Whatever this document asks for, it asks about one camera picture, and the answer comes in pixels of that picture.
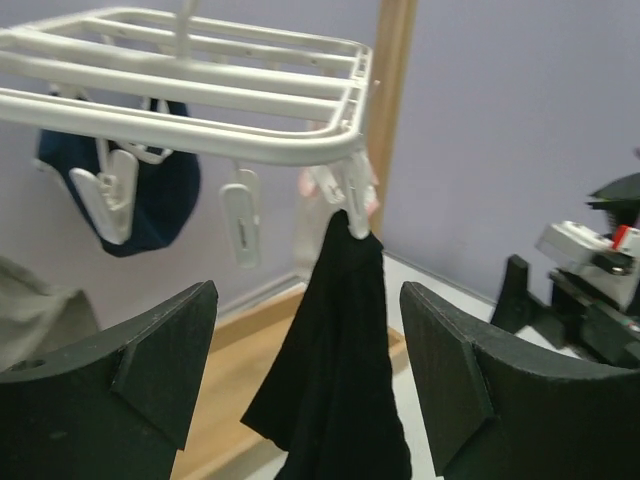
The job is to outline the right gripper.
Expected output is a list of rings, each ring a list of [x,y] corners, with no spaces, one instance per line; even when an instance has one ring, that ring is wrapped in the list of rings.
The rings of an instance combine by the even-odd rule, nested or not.
[[[608,218],[639,217],[639,174],[618,178],[590,194],[586,204]],[[511,334],[532,327],[554,348],[568,348],[600,363],[639,367],[639,295],[626,311],[579,277],[560,269],[549,273],[551,303],[529,289],[529,263],[507,258],[490,324]]]

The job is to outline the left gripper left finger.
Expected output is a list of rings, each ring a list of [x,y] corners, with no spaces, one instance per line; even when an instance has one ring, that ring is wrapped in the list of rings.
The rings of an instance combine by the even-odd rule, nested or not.
[[[4,479],[168,479],[217,316],[213,281],[1,374]]]

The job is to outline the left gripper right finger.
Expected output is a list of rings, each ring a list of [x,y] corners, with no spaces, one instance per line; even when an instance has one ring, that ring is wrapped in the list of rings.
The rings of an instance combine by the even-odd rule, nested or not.
[[[542,348],[417,282],[400,308],[438,476],[638,477],[637,371]]]

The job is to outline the white pink underwear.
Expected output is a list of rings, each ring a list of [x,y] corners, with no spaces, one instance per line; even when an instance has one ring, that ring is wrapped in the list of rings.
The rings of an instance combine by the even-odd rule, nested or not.
[[[339,164],[303,168],[298,177],[294,232],[296,276],[308,283],[334,213],[347,211]]]

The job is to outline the black underwear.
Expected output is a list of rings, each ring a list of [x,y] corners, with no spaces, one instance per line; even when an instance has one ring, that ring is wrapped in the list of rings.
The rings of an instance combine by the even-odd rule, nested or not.
[[[242,423],[285,451],[277,478],[409,479],[392,388],[383,246],[333,214],[282,346]]]

